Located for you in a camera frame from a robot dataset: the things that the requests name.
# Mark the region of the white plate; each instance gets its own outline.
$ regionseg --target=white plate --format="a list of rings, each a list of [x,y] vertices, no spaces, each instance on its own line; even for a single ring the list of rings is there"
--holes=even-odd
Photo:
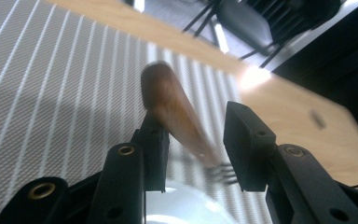
[[[220,204],[203,192],[167,180],[166,192],[146,193],[148,224],[238,223]]]

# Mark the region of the placemat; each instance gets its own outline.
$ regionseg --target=placemat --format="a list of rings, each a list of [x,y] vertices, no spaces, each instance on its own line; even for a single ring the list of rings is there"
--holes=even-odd
[[[24,184],[59,176],[69,185],[99,172],[107,150],[128,142],[145,116],[140,75],[167,62],[220,155],[234,79],[43,1],[0,0],[0,211]],[[265,193],[205,177],[171,138],[167,178],[202,190],[239,223],[270,222]]]

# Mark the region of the gray floor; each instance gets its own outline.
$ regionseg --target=gray floor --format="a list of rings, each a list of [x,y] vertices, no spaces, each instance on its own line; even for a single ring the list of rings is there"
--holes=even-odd
[[[202,0],[145,0],[145,14],[151,15],[154,18],[164,21],[179,30],[183,30],[206,6]],[[196,30],[202,20],[199,20],[193,26],[192,32]],[[253,51],[253,49],[239,40],[235,35],[232,35],[229,31],[224,30],[229,48],[229,54],[236,57],[240,57],[246,53]],[[202,31],[201,39],[215,44],[215,38],[213,37],[212,25],[208,25]],[[261,64],[266,57],[260,54],[256,54],[248,59],[246,62]]]

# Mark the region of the black chair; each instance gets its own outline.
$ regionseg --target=black chair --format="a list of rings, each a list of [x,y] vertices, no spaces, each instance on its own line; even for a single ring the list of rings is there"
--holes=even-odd
[[[269,56],[260,65],[264,67],[294,36],[333,18],[340,5],[340,0],[213,0],[184,32],[210,9],[194,36],[216,15],[227,30],[254,49],[240,59],[259,52]]]

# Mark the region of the chair backrest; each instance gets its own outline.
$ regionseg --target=chair backrest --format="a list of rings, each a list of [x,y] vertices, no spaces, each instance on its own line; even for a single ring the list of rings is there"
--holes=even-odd
[[[340,0],[242,0],[260,13],[269,24],[274,42],[284,41],[315,29],[333,18]]]

